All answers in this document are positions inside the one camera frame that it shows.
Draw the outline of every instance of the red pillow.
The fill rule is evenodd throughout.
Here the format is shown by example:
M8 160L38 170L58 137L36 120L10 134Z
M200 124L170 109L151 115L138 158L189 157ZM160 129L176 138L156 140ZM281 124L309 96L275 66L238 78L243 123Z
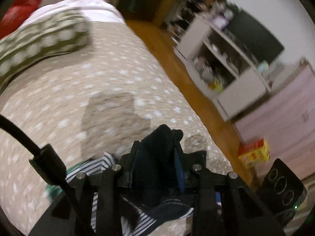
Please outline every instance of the red pillow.
M42 0L15 0L0 22L0 39L15 31L39 8Z

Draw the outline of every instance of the metal screw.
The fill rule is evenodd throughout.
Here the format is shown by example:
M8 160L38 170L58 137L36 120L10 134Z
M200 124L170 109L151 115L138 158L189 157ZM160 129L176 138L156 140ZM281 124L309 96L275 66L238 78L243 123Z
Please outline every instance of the metal screw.
M199 170L201 170L202 169L202 166L200 165L200 164L194 164L193 165L193 170L194 171L199 171Z
M114 171L118 171L118 170L121 169L121 166L120 166L119 164L115 164L115 165L113 165L113 166L111 167L111 169L114 170Z
M83 179L85 178L85 173L84 172L80 172L77 174L77 179Z
M235 179L235 178L238 177L238 175L237 175L237 173L235 173L235 172L230 172L230 173L229 173L229 177L232 178L232 179Z

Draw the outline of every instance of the white wall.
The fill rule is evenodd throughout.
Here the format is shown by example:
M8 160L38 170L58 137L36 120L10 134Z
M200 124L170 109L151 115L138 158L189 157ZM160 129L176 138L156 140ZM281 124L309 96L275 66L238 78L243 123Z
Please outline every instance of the white wall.
M277 82L284 81L303 56L315 68L315 25L299 0L228 1L253 15L285 47L276 63L284 63L286 69Z

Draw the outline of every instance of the white shelf unit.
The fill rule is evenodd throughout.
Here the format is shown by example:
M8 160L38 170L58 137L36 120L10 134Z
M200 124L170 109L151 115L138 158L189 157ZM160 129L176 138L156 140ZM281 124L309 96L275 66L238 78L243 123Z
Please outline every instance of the white shelf unit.
M201 16L197 15L196 17L206 21L204 18ZM262 77L261 73L257 71L256 65L248 58L248 56L228 37L226 34L224 34L220 29L218 29L215 25L212 23L206 21L207 24L210 26L212 30L214 30L219 36L221 36L229 45L232 46L232 48L246 61L246 63L249 64L249 66L256 72L257 76L260 78L262 83L265 85L266 90L270 93L271 88L269 85L266 83L265 79Z
M233 52L233 54L240 57L242 67L237 68L240 72L239 74L229 66L220 52L216 52L213 49L213 46L208 41L209 36L214 33L217 33L217 35L211 38L217 38L219 42L224 44L222 47L222 44L219 45L221 51L227 52L228 55L230 52ZM200 54L203 56L202 54L205 51L212 53L222 66L226 68L227 73L234 78L221 93L209 89L208 84L201 79L199 72L193 66L193 59L200 56ZM196 16L186 33L182 36L179 44L174 48L174 53L185 65L195 85L216 106L224 121L233 118L263 95L270 93L270 87L267 82L246 54L216 26L199 15Z
M211 44L204 40L204 45L208 48L209 51L221 62L221 64L235 77L238 78L239 75L233 71L233 69L227 64L226 60L211 47Z

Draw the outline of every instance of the wooden floor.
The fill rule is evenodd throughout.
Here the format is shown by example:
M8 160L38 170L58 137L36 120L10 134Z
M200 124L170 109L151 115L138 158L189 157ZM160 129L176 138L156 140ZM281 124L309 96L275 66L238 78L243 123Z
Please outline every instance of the wooden floor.
M173 53L174 43L169 34L149 22L127 20L126 23L158 59L170 80L179 88L190 106L201 118L215 144L229 159L234 171L250 185L253 176L237 159L239 139L232 124L222 120L212 102L194 85L184 64Z

